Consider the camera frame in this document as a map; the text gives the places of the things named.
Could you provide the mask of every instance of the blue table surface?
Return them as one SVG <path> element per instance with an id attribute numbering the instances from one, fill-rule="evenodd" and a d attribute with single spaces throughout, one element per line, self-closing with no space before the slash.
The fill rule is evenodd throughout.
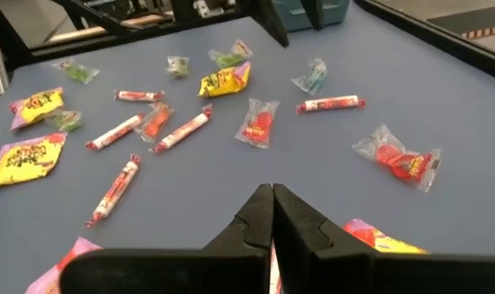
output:
<path id="1" fill-rule="evenodd" d="M 85 125 L 69 134 L 48 177 L 0 188 L 0 293 L 21 293 L 52 267 L 80 235 L 102 247 L 195 248 L 224 229 L 260 183 L 283 183 L 334 223 L 362 218 L 392 237 L 431 252 L 495 254 L 495 79 L 357 6 L 346 21 L 289 35 L 282 48 L 251 19 L 192 29 L 75 56 L 100 69 L 85 86 L 51 64 L 16 70 L 0 98 L 0 147 L 53 132 L 45 124 L 10 132 L 8 104 L 62 86 L 68 109 Z M 247 88 L 214 100 L 196 97 L 200 78 L 216 71 L 207 50 L 228 51 L 241 38 L 254 52 Z M 175 80 L 167 56 L 190 58 L 191 74 Z M 328 76 L 317 98 L 358 95 L 365 110 L 297 116 L 311 99 L 292 85 L 322 58 Z M 84 144 L 147 105 L 113 99 L 113 90 L 159 91 L 175 108 L 164 133 L 200 113 L 208 125 L 156 156 L 130 134 L 92 152 Z M 234 138 L 248 97 L 278 100 L 268 150 Z M 442 148 L 428 194 L 403 184 L 351 145 L 385 123 L 409 148 Z M 83 228 L 128 161 L 143 158 L 112 216 Z"/>

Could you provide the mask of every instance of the yellow candy bag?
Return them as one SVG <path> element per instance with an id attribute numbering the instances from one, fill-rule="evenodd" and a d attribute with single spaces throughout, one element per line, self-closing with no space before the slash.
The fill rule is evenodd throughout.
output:
<path id="1" fill-rule="evenodd" d="M 429 252 L 414 247 L 413 245 L 386 236 L 379 229 L 360 219 L 350 220 L 344 225 L 344 230 L 358 238 L 360 241 L 385 253 L 419 253 Z"/>
<path id="2" fill-rule="evenodd" d="M 56 165 L 67 133 L 6 144 L 0 151 L 0 185 L 34 180 Z"/>
<path id="3" fill-rule="evenodd" d="M 202 79 L 199 96 L 213 97 L 242 91 L 248 84 L 251 63 L 221 69 Z"/>
<path id="4" fill-rule="evenodd" d="M 11 123 L 11 129 L 15 130 L 36 123 L 63 104 L 62 87 L 42 91 L 24 100 L 15 101 L 9 106 L 12 113 L 16 115 Z"/>

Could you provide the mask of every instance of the blue container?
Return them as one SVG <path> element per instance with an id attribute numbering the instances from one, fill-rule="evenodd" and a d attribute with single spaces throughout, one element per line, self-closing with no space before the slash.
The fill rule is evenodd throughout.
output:
<path id="1" fill-rule="evenodd" d="M 350 0 L 322 0 L 324 25 L 341 23 L 346 18 L 349 2 Z M 300 0 L 273 0 L 273 4 L 288 32 L 311 28 Z"/>

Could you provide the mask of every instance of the floor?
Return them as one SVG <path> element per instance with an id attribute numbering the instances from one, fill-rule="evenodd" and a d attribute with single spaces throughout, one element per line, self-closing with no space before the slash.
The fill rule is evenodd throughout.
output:
<path id="1" fill-rule="evenodd" d="M 423 20 L 495 7 L 495 0 L 377 1 Z M 51 0 L 0 0 L 0 8 L 30 47 L 45 42 L 53 34 L 68 33 L 75 30 L 64 9 Z M 481 38 L 475 42 L 495 51 L 495 36 Z"/>

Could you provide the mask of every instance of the candy wrapper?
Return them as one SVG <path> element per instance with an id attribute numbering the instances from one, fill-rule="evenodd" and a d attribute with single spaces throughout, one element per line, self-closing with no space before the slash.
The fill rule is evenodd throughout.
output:
<path id="1" fill-rule="evenodd" d="M 177 78 L 183 78 L 190 73 L 190 59 L 187 57 L 168 56 L 166 71 Z"/>
<path id="2" fill-rule="evenodd" d="M 349 107 L 363 108 L 364 106 L 365 106 L 365 100 L 359 99 L 359 97 L 355 95 L 323 98 L 317 100 L 308 100 L 298 105 L 297 114 L 301 114 L 305 111 L 342 109 Z"/>
<path id="3" fill-rule="evenodd" d="M 111 185 L 111 188 L 109 188 L 106 195 L 95 208 L 91 220 L 86 222 L 86 227 L 91 227 L 100 220 L 108 217 L 115 208 L 115 205 L 123 200 L 124 191 L 132 181 L 136 171 L 139 170 L 139 164 L 140 157 L 136 154 L 132 154 L 130 161 L 120 172 L 117 179 L 114 181 L 114 184 Z"/>
<path id="4" fill-rule="evenodd" d="M 39 122 L 63 104 L 61 87 L 42 91 L 24 100 L 15 101 L 9 105 L 10 111 L 15 114 L 11 129 L 16 130 Z"/>
<path id="5" fill-rule="evenodd" d="M 149 149 L 151 152 L 159 154 L 164 150 L 170 149 L 176 143 L 189 136 L 192 132 L 198 130 L 201 126 L 209 121 L 212 116 L 212 105 L 206 105 L 202 109 L 202 113 L 187 122 L 182 127 L 177 128 L 173 133 L 165 137 L 155 147 Z"/>
<path id="6" fill-rule="evenodd" d="M 69 250 L 68 254 L 66 254 L 66 256 L 64 256 L 57 265 L 54 265 L 40 278 L 29 285 L 25 294 L 60 294 L 59 277 L 62 270 L 75 257 L 98 249 L 100 249 L 100 246 L 91 243 L 85 238 L 78 237 L 73 248 Z"/>
<path id="7" fill-rule="evenodd" d="M 57 164 L 66 133 L 6 144 L 0 151 L 0 185 L 34 180 Z"/>
<path id="8" fill-rule="evenodd" d="M 239 67 L 221 69 L 202 79 L 199 96 L 214 97 L 242 91 L 248 84 L 251 63 Z"/>
<path id="9" fill-rule="evenodd" d="M 56 110 L 46 116 L 46 122 L 55 126 L 59 131 L 73 131 L 82 126 L 83 115 L 80 111 Z"/>
<path id="10" fill-rule="evenodd" d="M 156 103 L 152 105 L 154 110 L 144 119 L 144 123 L 137 130 L 140 133 L 140 138 L 148 143 L 154 143 L 163 125 L 173 114 L 173 108 L 164 103 Z"/>
<path id="11" fill-rule="evenodd" d="M 310 72 L 307 75 L 303 75 L 299 78 L 292 78 L 291 82 L 302 89 L 302 91 L 314 95 L 320 88 L 320 85 L 322 85 L 326 74 L 328 74 L 328 70 L 326 64 L 320 58 L 315 58 L 311 61 L 309 67 Z"/>
<path id="12" fill-rule="evenodd" d="M 157 102 L 164 96 L 164 91 L 140 92 L 140 91 L 115 91 L 115 100 Z"/>
<path id="13" fill-rule="evenodd" d="M 353 145 L 353 149 L 365 158 L 389 167 L 395 176 L 424 192 L 433 184 L 440 163 L 441 149 L 426 154 L 406 150 L 386 125 L 379 126 L 369 137 Z"/>
<path id="14" fill-rule="evenodd" d="M 278 107 L 278 101 L 262 102 L 249 98 L 249 110 L 235 138 L 255 147 L 268 149 L 274 114 Z"/>
<path id="15" fill-rule="evenodd" d="M 143 113 L 139 113 L 136 116 L 129 118 L 127 121 L 119 124 L 114 129 L 107 131 L 104 135 L 94 139 L 93 141 L 87 142 L 86 148 L 95 151 L 103 149 L 140 125 L 143 118 Z"/>
<path id="16" fill-rule="evenodd" d="M 53 67 L 64 71 L 68 77 L 83 84 L 88 84 L 100 73 L 100 70 L 98 69 L 89 69 L 85 66 L 75 64 L 74 60 L 71 58 L 56 63 Z"/>
<path id="17" fill-rule="evenodd" d="M 231 53 L 220 53 L 215 50 L 208 52 L 209 57 L 216 62 L 216 65 L 221 69 L 229 68 L 246 60 L 253 55 L 242 40 L 237 40 L 231 47 Z"/>
<path id="18" fill-rule="evenodd" d="M 360 241 L 385 253 L 418 253 L 427 254 L 429 252 L 409 245 L 397 239 L 386 236 L 379 229 L 367 224 L 363 220 L 350 220 L 344 225 L 344 230 L 358 238 Z"/>

